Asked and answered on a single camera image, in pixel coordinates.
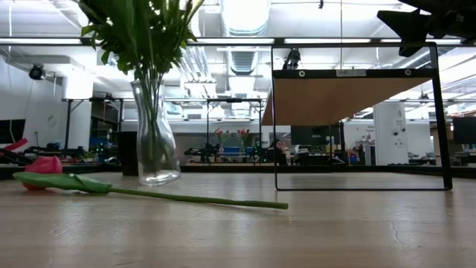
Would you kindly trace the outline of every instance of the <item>security camera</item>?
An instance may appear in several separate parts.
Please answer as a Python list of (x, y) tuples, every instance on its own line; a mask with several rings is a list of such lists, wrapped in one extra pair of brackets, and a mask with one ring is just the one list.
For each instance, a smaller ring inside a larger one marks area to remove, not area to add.
[(33, 80), (44, 80), (46, 72), (43, 70), (43, 64), (33, 64), (33, 68), (30, 70), (28, 76)]

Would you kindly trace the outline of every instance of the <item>ventilation duct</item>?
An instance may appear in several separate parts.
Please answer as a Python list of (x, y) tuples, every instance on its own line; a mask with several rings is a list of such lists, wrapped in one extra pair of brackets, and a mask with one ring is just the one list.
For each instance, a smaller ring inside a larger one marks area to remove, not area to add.
[[(261, 37), (268, 28), (270, 0), (220, 0), (222, 29), (228, 37)], [(258, 52), (228, 52), (229, 69), (250, 75), (257, 66)]]

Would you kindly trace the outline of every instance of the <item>black metal frame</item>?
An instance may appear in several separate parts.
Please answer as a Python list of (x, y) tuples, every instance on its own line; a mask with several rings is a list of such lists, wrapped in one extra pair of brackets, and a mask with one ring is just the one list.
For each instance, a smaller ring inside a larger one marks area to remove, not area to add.
[[(366, 70), (365, 77), (339, 77), (339, 78), (407, 78), (407, 77), (430, 77), (434, 87), (434, 102), (437, 114), (437, 130), (440, 143), (440, 156), (443, 169), (442, 188), (280, 188), (277, 175), (282, 173), (293, 173), (290, 167), (280, 167), (274, 158), (274, 186), (278, 191), (447, 191), (453, 188), (451, 178), (451, 166), (448, 152), (448, 140), (446, 135), (446, 120), (443, 108), (443, 97), (440, 84), (440, 72), (438, 66), (437, 44), (434, 42), (409, 42), (409, 43), (333, 43), (333, 44), (277, 44), (271, 45), (271, 66), (274, 66), (274, 49), (279, 48), (381, 48), (381, 47), (428, 47), (430, 49), (431, 67), (430, 69), (391, 69), (391, 70)], [(271, 87), (271, 110), (273, 118), (273, 137), (276, 140), (276, 101), (274, 94), (274, 80), (276, 78), (287, 79), (319, 79), (337, 78), (336, 70), (294, 70), (294, 71), (272, 71)], [(338, 171), (335, 167), (326, 168), (327, 172)]]
[(242, 102), (248, 102), (248, 103), (252, 103), (252, 102), (258, 102), (258, 104), (260, 105), (260, 111), (259, 111), (259, 118), (258, 118), (258, 124), (259, 124), (259, 132), (260, 132), (260, 146), (262, 146), (261, 144), (261, 141), (263, 140), (262, 139), (262, 131), (261, 131), (261, 128), (262, 128), (262, 122), (261, 122), (261, 112), (262, 112), (262, 108), (263, 108), (263, 100), (260, 99), (260, 98), (208, 98), (207, 99), (207, 143), (206, 144), (209, 144), (210, 143), (210, 103), (212, 102), (218, 102), (218, 103), (221, 103), (221, 102), (226, 102), (226, 103), (242, 103)]
[[(68, 149), (68, 144), (69, 144), (69, 125), (71, 123), (71, 113), (81, 105), (83, 102), (114, 102), (114, 101), (119, 101), (120, 102), (120, 108), (119, 108), (119, 115), (118, 115), (118, 131), (121, 131), (122, 129), (122, 122), (123, 122), (123, 111), (124, 111), (124, 99), (123, 98), (89, 98), (89, 99), (62, 99), (62, 101), (67, 101), (68, 102), (68, 113), (66, 114), (66, 137), (65, 137), (65, 148)], [(73, 109), (71, 109), (71, 105), (73, 102), (79, 101), (78, 104), (76, 104)]]

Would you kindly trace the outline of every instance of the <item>person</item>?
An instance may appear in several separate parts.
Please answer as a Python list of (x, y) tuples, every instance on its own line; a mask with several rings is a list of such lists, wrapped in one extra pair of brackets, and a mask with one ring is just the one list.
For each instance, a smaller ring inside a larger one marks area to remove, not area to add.
[(279, 139), (271, 143), (271, 146), (268, 147), (267, 156), (269, 161), (274, 161), (274, 156), (276, 156), (276, 162), (279, 165), (288, 165), (286, 159), (286, 154), (284, 153), (284, 143)]

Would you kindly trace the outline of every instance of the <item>white column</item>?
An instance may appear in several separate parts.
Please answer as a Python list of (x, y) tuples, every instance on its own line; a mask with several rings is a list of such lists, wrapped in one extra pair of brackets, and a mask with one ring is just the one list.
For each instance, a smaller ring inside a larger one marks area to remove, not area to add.
[[(92, 97), (93, 79), (90, 74), (84, 71), (76, 71), (73, 75), (64, 77), (62, 84), (64, 98), (78, 99)], [(73, 102), (71, 109), (78, 103), (79, 102)], [(90, 128), (91, 103), (85, 101), (71, 112), (68, 148), (83, 146), (87, 150), (89, 148)]]
[(379, 103), (373, 107), (376, 128), (376, 164), (407, 164), (408, 142), (403, 103)]

